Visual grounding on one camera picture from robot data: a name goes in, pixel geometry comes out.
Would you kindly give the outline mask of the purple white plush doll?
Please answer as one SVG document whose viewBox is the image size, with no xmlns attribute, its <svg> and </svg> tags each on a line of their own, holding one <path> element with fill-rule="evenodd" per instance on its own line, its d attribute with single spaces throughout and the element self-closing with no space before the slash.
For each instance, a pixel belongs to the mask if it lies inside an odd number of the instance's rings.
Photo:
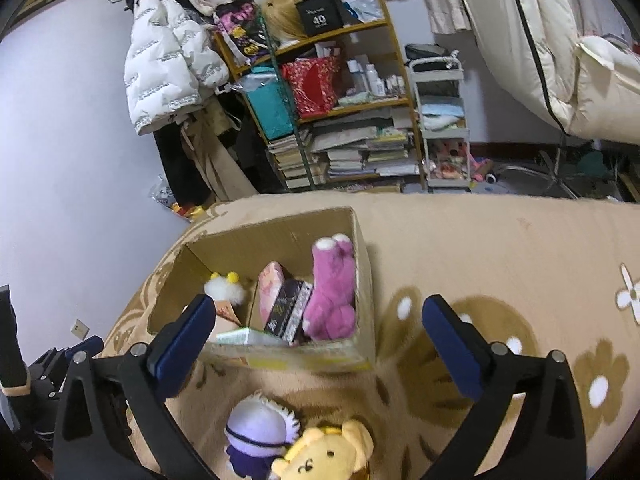
<svg viewBox="0 0 640 480">
<path fill-rule="evenodd" d="M 294 411 L 256 391 L 235 405 L 226 426 L 226 454 L 241 479 L 269 479 L 272 462 L 300 435 Z"/>
</svg>

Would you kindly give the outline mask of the black box numbered 40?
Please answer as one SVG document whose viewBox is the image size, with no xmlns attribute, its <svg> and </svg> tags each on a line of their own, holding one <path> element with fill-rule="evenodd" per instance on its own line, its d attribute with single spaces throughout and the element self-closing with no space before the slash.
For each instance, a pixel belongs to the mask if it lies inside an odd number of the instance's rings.
<svg viewBox="0 0 640 480">
<path fill-rule="evenodd" d="M 338 0 L 300 0 L 295 6 L 308 37 L 344 26 Z"/>
</svg>

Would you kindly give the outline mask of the cream duvet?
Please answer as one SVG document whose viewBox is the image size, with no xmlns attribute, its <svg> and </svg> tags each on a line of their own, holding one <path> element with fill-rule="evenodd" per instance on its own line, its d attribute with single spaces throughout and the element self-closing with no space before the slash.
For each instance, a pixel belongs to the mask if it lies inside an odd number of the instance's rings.
<svg viewBox="0 0 640 480">
<path fill-rule="evenodd" d="M 462 0 L 500 86 L 581 139 L 639 141 L 639 57 L 602 32 L 593 0 Z"/>
</svg>

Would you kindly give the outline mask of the black white penguin plush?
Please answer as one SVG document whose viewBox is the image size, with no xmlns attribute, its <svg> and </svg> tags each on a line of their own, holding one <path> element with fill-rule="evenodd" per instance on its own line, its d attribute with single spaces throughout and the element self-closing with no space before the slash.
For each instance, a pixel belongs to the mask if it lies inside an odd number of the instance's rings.
<svg viewBox="0 0 640 480">
<path fill-rule="evenodd" d="M 239 314 L 245 304 L 247 293 L 241 284 L 239 274 L 213 273 L 204 284 L 204 294 L 213 300 L 216 313 L 221 318 L 241 324 Z"/>
</svg>

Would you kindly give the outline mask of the yellow bear plush keychain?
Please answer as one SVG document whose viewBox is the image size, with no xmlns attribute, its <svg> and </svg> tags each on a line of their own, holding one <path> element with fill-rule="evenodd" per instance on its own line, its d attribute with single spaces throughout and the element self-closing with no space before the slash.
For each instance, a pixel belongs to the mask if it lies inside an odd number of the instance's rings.
<svg viewBox="0 0 640 480">
<path fill-rule="evenodd" d="M 367 427 L 349 419 L 341 427 L 311 427 L 271 464 L 278 479 L 369 479 L 374 442 Z"/>
</svg>

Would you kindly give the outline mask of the beige patterned carpet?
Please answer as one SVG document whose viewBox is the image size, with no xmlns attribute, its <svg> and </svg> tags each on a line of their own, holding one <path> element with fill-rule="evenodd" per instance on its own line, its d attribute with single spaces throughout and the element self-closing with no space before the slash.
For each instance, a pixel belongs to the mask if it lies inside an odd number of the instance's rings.
<svg viewBox="0 0 640 480">
<path fill-rule="evenodd" d="M 488 340 L 516 353 L 561 350 L 584 416 L 588 474 L 637 454 L 639 209 L 608 200 L 515 195 L 311 192 L 218 204 L 190 226 L 107 336 L 118 356 L 150 341 L 214 272 L 253 281 L 277 261 L 308 275 L 311 246 L 344 233 L 363 254 L 364 323 L 355 341 L 300 349 L 206 350 L 168 403 L 207 465 L 231 478 L 224 422 L 261 391 L 305 426 L 358 418 L 370 429 L 375 479 L 416 479 L 470 409 L 421 322 L 443 296 Z"/>
</svg>

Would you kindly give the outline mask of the light pink tissue pack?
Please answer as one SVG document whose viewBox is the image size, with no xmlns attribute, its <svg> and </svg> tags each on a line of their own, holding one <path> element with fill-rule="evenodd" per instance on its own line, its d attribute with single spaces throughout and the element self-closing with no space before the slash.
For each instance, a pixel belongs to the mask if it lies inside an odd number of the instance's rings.
<svg viewBox="0 0 640 480">
<path fill-rule="evenodd" d="M 280 263 L 275 261 L 268 263 L 258 275 L 258 300 L 259 315 L 262 326 L 266 326 L 271 310 L 278 298 L 280 288 L 285 281 L 284 272 Z"/>
</svg>

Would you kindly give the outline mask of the pink plush toy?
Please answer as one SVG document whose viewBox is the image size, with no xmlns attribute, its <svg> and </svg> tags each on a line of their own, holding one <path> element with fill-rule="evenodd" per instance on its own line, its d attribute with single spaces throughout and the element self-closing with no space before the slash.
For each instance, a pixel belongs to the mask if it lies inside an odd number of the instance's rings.
<svg viewBox="0 0 640 480">
<path fill-rule="evenodd" d="M 349 338 L 356 327 L 354 244 L 345 234 L 319 238 L 312 246 L 314 288 L 303 315 L 313 341 Z"/>
</svg>

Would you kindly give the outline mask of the teal bag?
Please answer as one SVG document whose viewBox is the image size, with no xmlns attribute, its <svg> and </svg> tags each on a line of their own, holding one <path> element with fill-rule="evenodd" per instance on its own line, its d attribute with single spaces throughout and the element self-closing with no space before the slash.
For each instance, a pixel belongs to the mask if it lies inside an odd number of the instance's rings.
<svg viewBox="0 0 640 480">
<path fill-rule="evenodd" d="M 256 67 L 241 78 L 240 84 L 269 141 L 292 133 L 290 110 L 284 102 L 283 90 L 273 68 Z"/>
</svg>

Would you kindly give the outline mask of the white rolling cart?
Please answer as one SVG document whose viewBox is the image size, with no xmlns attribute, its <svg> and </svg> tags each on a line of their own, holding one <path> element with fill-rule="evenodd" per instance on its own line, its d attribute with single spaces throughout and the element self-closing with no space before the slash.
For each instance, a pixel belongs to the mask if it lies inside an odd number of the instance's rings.
<svg viewBox="0 0 640 480">
<path fill-rule="evenodd" d="M 407 65 L 429 191 L 466 191 L 471 184 L 470 129 L 457 55 L 416 58 Z"/>
</svg>

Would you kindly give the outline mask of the cardboard box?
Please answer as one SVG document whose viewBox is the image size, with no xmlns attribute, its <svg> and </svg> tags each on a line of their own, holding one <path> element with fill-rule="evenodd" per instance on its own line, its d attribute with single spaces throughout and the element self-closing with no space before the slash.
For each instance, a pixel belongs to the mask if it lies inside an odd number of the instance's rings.
<svg viewBox="0 0 640 480">
<path fill-rule="evenodd" d="M 371 267 L 355 211 L 262 220 L 181 244 L 160 269 L 148 331 L 201 304 L 201 357 L 259 370 L 375 363 Z"/>
</svg>

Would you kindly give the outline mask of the stack of books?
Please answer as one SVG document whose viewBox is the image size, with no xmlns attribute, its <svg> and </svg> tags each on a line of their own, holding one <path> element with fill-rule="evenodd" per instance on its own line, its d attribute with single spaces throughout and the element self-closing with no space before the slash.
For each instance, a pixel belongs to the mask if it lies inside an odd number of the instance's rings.
<svg viewBox="0 0 640 480">
<path fill-rule="evenodd" d="M 409 111 L 384 106 L 302 125 L 268 143 L 289 190 L 420 174 Z"/>
</svg>

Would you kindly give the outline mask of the white puffer jacket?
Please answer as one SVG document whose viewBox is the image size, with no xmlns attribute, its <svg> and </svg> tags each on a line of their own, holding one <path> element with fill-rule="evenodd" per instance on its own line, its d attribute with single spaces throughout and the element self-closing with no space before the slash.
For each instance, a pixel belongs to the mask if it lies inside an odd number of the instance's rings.
<svg viewBox="0 0 640 480">
<path fill-rule="evenodd" d="M 124 66 L 129 116 L 139 136 L 202 108 L 228 84 L 212 46 L 214 8 L 204 0 L 126 0 L 134 16 Z"/>
</svg>

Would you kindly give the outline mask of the wooden bookshelf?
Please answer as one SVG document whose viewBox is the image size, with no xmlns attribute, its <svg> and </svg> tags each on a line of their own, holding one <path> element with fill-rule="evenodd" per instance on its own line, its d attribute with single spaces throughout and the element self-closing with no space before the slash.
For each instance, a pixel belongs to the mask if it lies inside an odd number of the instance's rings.
<svg viewBox="0 0 640 480">
<path fill-rule="evenodd" d="M 287 190 L 420 176 L 408 70 L 384 0 L 230 0 L 214 18 Z"/>
</svg>

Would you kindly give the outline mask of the blonde wig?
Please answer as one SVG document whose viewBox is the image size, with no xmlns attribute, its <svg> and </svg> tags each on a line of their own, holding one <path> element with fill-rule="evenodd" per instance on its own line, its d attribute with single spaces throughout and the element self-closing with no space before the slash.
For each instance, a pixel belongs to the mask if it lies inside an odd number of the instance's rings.
<svg viewBox="0 0 640 480">
<path fill-rule="evenodd" d="M 281 47 L 308 38 L 297 3 L 302 0 L 266 0 L 260 5 L 270 35 Z"/>
</svg>

